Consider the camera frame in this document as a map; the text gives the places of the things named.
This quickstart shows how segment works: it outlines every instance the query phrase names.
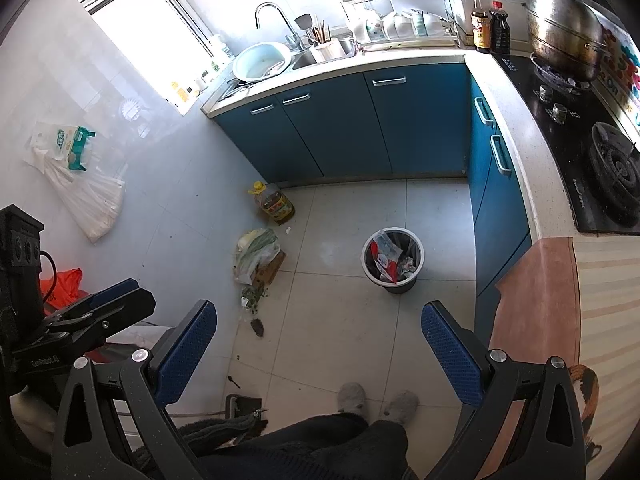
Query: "gray fuzzy slipper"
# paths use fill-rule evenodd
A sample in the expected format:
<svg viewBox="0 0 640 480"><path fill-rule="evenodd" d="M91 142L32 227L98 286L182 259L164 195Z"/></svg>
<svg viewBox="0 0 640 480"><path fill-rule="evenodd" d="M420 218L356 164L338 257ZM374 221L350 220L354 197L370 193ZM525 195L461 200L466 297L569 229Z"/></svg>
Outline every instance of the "gray fuzzy slipper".
<svg viewBox="0 0 640 480"><path fill-rule="evenodd" d="M367 420L367 396L358 383L343 384L338 392L338 413L355 413Z"/></svg>
<svg viewBox="0 0 640 480"><path fill-rule="evenodd" d="M385 406L381 419L406 426L414 418L419 403L418 396L413 392L400 392Z"/></svg>

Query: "yellow bottle cap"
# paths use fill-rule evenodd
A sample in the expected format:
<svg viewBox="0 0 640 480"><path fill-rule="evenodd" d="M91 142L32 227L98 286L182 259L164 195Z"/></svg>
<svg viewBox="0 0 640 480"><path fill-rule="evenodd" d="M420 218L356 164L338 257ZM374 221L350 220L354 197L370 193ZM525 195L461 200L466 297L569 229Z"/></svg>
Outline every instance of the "yellow bottle cap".
<svg viewBox="0 0 640 480"><path fill-rule="evenodd" d="M260 193L262 193L265 189L267 189L267 187L262 182L257 180L254 183L254 188L250 189L249 193L252 195L260 195Z"/></svg>

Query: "black trash bag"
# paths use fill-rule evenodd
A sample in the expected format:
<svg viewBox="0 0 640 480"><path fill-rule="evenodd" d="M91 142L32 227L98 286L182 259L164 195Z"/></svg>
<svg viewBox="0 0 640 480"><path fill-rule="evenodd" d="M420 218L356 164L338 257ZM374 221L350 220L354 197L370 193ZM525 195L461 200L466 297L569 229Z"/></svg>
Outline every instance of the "black trash bag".
<svg viewBox="0 0 640 480"><path fill-rule="evenodd" d="M422 255L420 254L420 249L418 248L418 244L416 241L411 238L406 233L398 233L398 232L386 232L386 235L391 238L391 241L400 249L402 249L402 254L400 254L400 258L398 259L398 272L400 272L401 263L407 258L411 257L414 260L414 267L416 269L420 266L420 260ZM373 259L373 254L371 253L371 245L367 247L367 253L365 254L364 262L367 266L367 270L371 273L371 275L384 282L386 280L380 278L380 270L376 265L376 261ZM398 283L407 280L409 276L398 276Z"/></svg>

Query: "faucet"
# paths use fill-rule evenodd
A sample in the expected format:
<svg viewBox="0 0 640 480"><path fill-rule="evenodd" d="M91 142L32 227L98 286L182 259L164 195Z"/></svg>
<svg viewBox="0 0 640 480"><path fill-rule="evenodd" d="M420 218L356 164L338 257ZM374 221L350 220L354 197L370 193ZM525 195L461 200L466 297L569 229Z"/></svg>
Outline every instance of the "faucet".
<svg viewBox="0 0 640 480"><path fill-rule="evenodd" d="M302 44L302 40L300 39L300 36L294 30L293 25L291 25L291 22L287 19L287 17L285 16L284 12L282 11L282 9L277 4L274 4L273 2L264 2L263 4L260 4L260 5L258 5L256 7L256 9L255 9L255 28L260 28L260 17L258 15L260 14L260 11L263 10L265 7L273 7L274 9L276 9L280 13L280 15L282 16L282 19L284 20L284 22L286 23L287 27L291 31L291 35L290 36L286 36L287 43L289 43L289 47L290 48L296 48L300 52L302 52L305 49L305 47Z"/></svg>

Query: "cabinet door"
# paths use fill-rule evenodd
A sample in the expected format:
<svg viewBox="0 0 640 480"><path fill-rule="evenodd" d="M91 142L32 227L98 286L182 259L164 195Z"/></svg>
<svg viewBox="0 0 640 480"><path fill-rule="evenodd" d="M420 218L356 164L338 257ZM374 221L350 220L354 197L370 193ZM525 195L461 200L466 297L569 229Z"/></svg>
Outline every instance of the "cabinet door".
<svg viewBox="0 0 640 480"><path fill-rule="evenodd" d="M391 174L385 141L362 74L278 94L324 176Z"/></svg>
<svg viewBox="0 0 640 480"><path fill-rule="evenodd" d="M365 72L394 173L463 174L469 73L463 63Z"/></svg>
<svg viewBox="0 0 640 480"><path fill-rule="evenodd" d="M476 299L474 333L478 336L480 342L487 347L489 345L489 340L491 339L491 334L494 331L495 313L498 310L498 304L500 303L500 291L496 288L495 284L498 283L507 271L524 256L530 247L531 236L527 234L520 246L516 249L515 253L513 253L513 256L511 256L498 275Z"/></svg>
<svg viewBox="0 0 640 480"><path fill-rule="evenodd" d="M476 219L476 291L497 276L529 232L516 173L500 129L490 137L492 160Z"/></svg>
<svg viewBox="0 0 640 480"><path fill-rule="evenodd" d="M478 218L486 179L491 164L490 137L495 133L494 116L487 106L476 80L471 76L471 149L469 155L469 192L474 222Z"/></svg>
<svg viewBox="0 0 640 480"><path fill-rule="evenodd" d="M235 108L215 120L267 182L322 176L276 96Z"/></svg>

